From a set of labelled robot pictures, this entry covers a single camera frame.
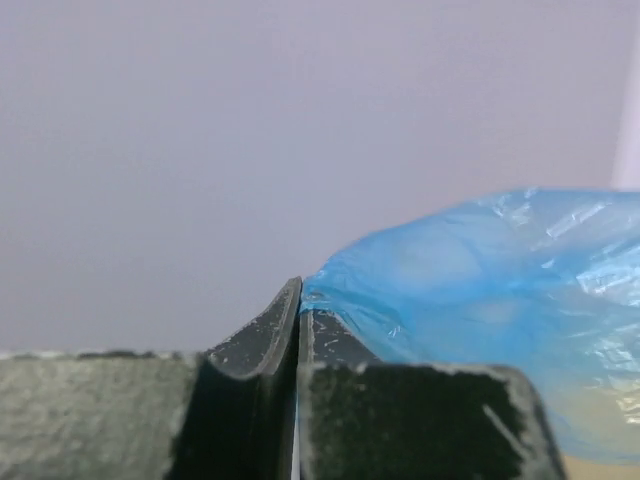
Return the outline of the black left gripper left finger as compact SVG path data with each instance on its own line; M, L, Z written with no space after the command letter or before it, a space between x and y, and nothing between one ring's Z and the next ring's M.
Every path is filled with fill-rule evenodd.
M301 289L204 352L3 354L2 477L289 478Z

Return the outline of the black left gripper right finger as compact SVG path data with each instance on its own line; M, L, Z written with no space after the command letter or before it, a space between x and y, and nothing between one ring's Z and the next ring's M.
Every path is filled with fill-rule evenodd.
M300 316L304 479L562 479L542 402L498 365L381 361L333 315Z

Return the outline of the blue plastic trash bag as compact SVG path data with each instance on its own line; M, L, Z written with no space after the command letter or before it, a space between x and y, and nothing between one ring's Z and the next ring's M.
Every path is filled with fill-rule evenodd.
M561 388L639 391L639 196L527 188L371 233L305 280L394 363L502 364L545 403Z

